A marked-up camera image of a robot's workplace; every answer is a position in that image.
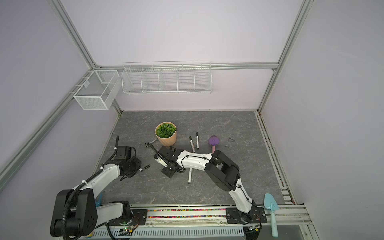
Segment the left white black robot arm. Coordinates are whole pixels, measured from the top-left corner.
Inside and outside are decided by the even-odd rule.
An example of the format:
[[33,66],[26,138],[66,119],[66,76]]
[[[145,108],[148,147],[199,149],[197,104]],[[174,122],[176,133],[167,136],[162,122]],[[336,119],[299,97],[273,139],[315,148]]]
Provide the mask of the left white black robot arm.
[[91,177],[78,186],[60,191],[56,196],[50,234],[65,240],[77,240],[102,225],[115,223],[135,230],[146,223],[143,210],[133,211],[128,201],[115,201],[97,206],[96,198],[115,179],[133,177],[142,162],[136,149],[115,146],[112,156]]

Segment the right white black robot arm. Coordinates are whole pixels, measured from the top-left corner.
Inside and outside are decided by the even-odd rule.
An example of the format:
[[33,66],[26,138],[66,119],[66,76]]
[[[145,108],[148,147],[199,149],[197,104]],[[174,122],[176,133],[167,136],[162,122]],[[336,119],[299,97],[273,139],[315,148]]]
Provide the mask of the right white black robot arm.
[[187,169],[204,171],[213,183],[228,192],[236,206],[226,208],[229,224],[264,224],[267,222],[265,211],[246,192],[242,183],[240,168],[223,152],[215,150],[210,154],[191,153],[166,147],[154,150],[154,159],[163,166],[162,173],[168,178]]

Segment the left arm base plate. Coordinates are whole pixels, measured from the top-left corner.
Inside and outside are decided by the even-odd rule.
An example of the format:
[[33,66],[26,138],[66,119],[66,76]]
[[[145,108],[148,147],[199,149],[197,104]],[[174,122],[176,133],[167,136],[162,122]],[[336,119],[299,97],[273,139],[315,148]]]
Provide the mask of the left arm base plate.
[[133,209],[129,217],[122,216],[118,219],[111,220],[111,226],[144,226],[147,221],[147,209]]

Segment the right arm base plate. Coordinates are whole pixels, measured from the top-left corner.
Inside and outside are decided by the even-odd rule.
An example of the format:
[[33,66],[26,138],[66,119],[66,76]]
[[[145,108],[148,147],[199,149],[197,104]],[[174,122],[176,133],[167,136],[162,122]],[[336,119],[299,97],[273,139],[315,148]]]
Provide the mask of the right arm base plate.
[[237,208],[226,208],[225,217],[228,224],[265,224],[267,223],[267,218],[265,210],[260,207],[252,206],[249,213],[243,213]]

